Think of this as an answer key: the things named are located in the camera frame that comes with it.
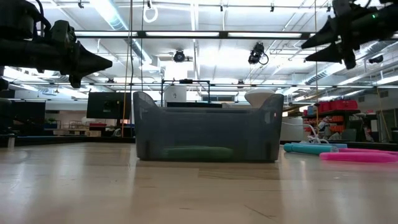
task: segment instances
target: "pink foam tube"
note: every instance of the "pink foam tube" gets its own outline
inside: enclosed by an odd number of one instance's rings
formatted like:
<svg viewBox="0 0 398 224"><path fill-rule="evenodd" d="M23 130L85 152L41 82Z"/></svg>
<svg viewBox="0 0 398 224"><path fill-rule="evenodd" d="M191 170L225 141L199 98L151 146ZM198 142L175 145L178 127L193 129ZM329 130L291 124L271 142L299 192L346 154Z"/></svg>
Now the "pink foam tube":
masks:
<svg viewBox="0 0 398 224"><path fill-rule="evenodd" d="M379 152L323 152L322 160L351 162L398 162L398 156Z"/></svg>
<svg viewBox="0 0 398 224"><path fill-rule="evenodd" d="M392 155L398 156L398 152L393 152L393 151L383 151L383 150L377 150L377 149L338 149L338 152L378 152L378 153L388 153Z"/></svg>

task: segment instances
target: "teal foam tube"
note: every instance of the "teal foam tube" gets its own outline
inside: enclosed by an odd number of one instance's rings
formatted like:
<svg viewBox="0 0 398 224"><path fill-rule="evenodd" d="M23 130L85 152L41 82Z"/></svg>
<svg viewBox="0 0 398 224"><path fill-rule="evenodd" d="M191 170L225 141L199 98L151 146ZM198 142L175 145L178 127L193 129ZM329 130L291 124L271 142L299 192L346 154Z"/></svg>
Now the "teal foam tube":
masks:
<svg viewBox="0 0 398 224"><path fill-rule="evenodd" d="M338 152L338 148L336 146L331 146L325 144L322 145L312 145L312 144L290 144L287 143L284 145L284 150L286 152L298 152L304 154L313 154L319 155L323 152Z"/></svg>
<svg viewBox="0 0 398 224"><path fill-rule="evenodd" d="M292 142L291 144L310 144L310 145L322 145L322 146L336 146L339 149L347 149L348 148L347 144L341 144L341 143L330 143L330 144L327 144L327 143L321 143L321 144L315 143L315 144L313 144L313 143Z"/></svg>

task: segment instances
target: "green object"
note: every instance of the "green object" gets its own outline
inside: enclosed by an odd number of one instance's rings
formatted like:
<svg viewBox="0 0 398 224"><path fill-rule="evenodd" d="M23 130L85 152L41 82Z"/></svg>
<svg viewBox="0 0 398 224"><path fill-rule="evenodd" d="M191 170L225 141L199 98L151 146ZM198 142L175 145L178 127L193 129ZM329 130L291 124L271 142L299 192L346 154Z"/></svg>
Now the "green object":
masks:
<svg viewBox="0 0 398 224"><path fill-rule="evenodd" d="M225 147L182 146L164 150L164 159L180 160L228 160L234 152Z"/></svg>
<svg viewBox="0 0 398 224"><path fill-rule="evenodd" d="M319 155L323 152L336 152L338 148L336 146L322 146L322 145L309 145L309 144L290 144L284 145L284 150L286 152L299 152L304 154Z"/></svg>

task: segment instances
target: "translucent storage bin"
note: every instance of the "translucent storage bin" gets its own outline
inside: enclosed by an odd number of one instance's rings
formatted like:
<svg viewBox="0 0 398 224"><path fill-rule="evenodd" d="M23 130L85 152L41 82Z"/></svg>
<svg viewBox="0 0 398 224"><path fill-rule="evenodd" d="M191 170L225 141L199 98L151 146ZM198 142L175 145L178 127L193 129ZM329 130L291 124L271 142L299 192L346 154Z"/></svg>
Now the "translucent storage bin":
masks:
<svg viewBox="0 0 398 224"><path fill-rule="evenodd" d="M259 109L159 108L135 92L137 156L142 160L258 161L278 159L284 96Z"/></svg>

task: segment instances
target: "red storage bin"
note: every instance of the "red storage bin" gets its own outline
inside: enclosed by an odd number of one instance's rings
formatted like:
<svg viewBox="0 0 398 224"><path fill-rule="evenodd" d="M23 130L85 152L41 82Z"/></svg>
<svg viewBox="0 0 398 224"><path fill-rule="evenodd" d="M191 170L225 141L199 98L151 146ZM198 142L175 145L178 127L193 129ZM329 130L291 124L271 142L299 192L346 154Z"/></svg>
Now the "red storage bin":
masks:
<svg viewBox="0 0 398 224"><path fill-rule="evenodd" d="M91 127L91 128L104 128L104 127L106 127L106 124L102 124L102 123L90 123L90 127Z"/></svg>
<svg viewBox="0 0 398 224"><path fill-rule="evenodd" d="M319 102L319 113L331 111L330 102Z"/></svg>
<svg viewBox="0 0 398 224"><path fill-rule="evenodd" d="M357 110L358 103L356 100L336 100L330 102L331 110Z"/></svg>

